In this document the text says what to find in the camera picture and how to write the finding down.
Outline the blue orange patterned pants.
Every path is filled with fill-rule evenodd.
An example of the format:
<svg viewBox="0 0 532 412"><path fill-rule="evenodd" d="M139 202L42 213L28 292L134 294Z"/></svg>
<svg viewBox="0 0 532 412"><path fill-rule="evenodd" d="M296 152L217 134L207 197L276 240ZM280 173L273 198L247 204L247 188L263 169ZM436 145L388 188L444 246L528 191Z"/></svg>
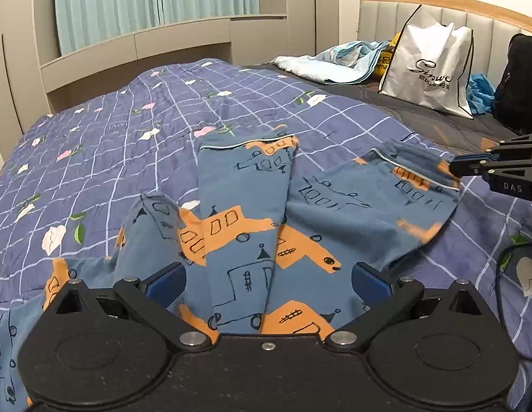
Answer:
<svg viewBox="0 0 532 412"><path fill-rule="evenodd" d="M222 334L326 336L364 313L358 263L385 271L428 244L452 215L460 181L448 163L389 139L326 171L302 176L297 138L209 133L198 152L198 193L177 205L141 194L106 257L59 257L40 295L0 315L0 411L25 409L17 356L60 289L75 279L110 288L156 282L164 306L211 339Z"/></svg>

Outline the black bag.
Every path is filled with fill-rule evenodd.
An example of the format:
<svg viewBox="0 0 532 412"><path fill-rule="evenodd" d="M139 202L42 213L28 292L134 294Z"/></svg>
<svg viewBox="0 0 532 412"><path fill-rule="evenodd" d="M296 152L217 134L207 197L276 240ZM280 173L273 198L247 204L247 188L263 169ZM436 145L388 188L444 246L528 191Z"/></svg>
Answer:
<svg viewBox="0 0 532 412"><path fill-rule="evenodd" d="M507 64L491 104L491 114L505 127L532 133L532 36L515 34Z"/></svg>

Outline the blue plastic bag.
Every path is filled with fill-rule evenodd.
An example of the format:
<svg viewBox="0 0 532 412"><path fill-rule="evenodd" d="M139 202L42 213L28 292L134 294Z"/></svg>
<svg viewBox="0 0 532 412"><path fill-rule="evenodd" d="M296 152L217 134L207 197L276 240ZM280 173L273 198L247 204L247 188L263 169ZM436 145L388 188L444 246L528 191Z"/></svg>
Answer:
<svg viewBox="0 0 532 412"><path fill-rule="evenodd" d="M482 73L471 75L467 85L467 101L472 115L490 114L495 88Z"/></svg>

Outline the white shopping bag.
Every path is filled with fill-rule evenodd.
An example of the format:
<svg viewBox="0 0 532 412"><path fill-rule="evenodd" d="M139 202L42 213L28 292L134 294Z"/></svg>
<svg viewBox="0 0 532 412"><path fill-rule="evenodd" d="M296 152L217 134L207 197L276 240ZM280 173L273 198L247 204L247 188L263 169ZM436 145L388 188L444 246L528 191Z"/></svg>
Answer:
<svg viewBox="0 0 532 412"><path fill-rule="evenodd" d="M467 87L473 59L473 30L442 25L419 5L403 26L378 93L471 119Z"/></svg>

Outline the yellow container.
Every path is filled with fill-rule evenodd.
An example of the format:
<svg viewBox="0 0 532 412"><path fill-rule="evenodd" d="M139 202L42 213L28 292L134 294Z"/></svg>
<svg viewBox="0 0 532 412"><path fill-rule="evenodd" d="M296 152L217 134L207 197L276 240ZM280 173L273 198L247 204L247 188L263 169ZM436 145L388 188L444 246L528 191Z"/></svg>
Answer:
<svg viewBox="0 0 532 412"><path fill-rule="evenodd" d="M396 33L390 43L388 43L388 46L385 47L384 50L382 50L380 55L378 56L376 67L374 69L374 72L372 73L372 76L376 80L381 80L382 76L384 76L384 73L387 71L390 62L392 61L394 50L400 35L400 32Z"/></svg>

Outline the purple plaid floral bedspread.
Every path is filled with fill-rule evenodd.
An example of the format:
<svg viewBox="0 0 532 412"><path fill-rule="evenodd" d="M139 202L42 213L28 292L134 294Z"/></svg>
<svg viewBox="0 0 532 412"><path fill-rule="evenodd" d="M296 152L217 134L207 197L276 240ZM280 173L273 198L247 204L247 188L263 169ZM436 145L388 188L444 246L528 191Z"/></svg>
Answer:
<svg viewBox="0 0 532 412"><path fill-rule="evenodd" d="M265 67L161 66L46 114L0 172L0 315L43 291L55 259L112 254L141 194L198 193L209 133L297 138L313 175L394 139L457 154L371 105ZM379 271L422 300L365 351L313 333L222 334L174 351L113 286L63 286L17 356L21 411L532 411L532 202L458 178L460 199L428 244Z"/></svg>

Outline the light blue white blanket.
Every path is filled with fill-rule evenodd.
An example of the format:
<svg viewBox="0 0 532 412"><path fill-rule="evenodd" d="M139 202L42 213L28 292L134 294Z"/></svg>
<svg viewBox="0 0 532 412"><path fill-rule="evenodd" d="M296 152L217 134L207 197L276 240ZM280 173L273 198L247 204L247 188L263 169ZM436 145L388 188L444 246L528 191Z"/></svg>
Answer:
<svg viewBox="0 0 532 412"><path fill-rule="evenodd" d="M389 45L389 41L358 40L329 47L316 56L278 56L271 64L323 85L353 85L371 76Z"/></svg>

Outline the padded wooden headboard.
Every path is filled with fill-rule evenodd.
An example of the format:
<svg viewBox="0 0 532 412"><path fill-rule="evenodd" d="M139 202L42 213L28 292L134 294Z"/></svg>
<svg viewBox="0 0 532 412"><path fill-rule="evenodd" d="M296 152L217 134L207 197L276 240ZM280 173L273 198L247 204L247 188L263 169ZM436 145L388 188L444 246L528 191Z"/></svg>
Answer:
<svg viewBox="0 0 532 412"><path fill-rule="evenodd" d="M476 0L360 0L357 38L393 39L417 7L427 9L443 25L453 23L473 30L472 72L487 76L492 85L500 83L511 38L532 35L532 18Z"/></svg>

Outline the beige window bench shelf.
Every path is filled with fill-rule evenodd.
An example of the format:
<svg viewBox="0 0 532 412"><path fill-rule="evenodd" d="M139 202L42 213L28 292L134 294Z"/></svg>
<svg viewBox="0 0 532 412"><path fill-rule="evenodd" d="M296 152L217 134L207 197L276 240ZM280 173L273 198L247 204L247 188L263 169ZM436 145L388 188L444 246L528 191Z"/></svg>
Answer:
<svg viewBox="0 0 532 412"><path fill-rule="evenodd" d="M0 0L0 150L41 116L129 83L162 64L215 57L238 65L314 54L339 39L339 0L259 0L255 15L216 16L120 34L62 54L55 0Z"/></svg>

